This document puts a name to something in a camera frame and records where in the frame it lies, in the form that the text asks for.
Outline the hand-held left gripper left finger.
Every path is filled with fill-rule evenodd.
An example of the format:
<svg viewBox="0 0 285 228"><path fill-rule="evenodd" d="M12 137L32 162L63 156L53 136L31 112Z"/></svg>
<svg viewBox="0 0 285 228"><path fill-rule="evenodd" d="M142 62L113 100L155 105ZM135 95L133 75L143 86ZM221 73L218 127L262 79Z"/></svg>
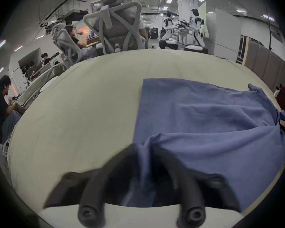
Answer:
<svg viewBox="0 0 285 228"><path fill-rule="evenodd" d="M136 145L130 144L101 168L68 172L53 188L43 208L79 205L77 218L85 227L105 225L104 204L119 205L138 176Z"/></svg>

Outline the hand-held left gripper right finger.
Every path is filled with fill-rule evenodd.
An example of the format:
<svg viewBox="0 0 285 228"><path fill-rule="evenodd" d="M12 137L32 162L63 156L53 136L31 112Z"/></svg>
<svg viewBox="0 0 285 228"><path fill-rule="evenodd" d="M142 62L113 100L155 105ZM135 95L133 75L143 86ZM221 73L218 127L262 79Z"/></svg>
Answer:
<svg viewBox="0 0 285 228"><path fill-rule="evenodd" d="M239 201L226 178L188 169L170 151L153 148L153 174L161 190L158 201L180 204L179 228L199 228L206 221L206 207L241 213ZM164 191L164 183L170 189Z"/></svg>

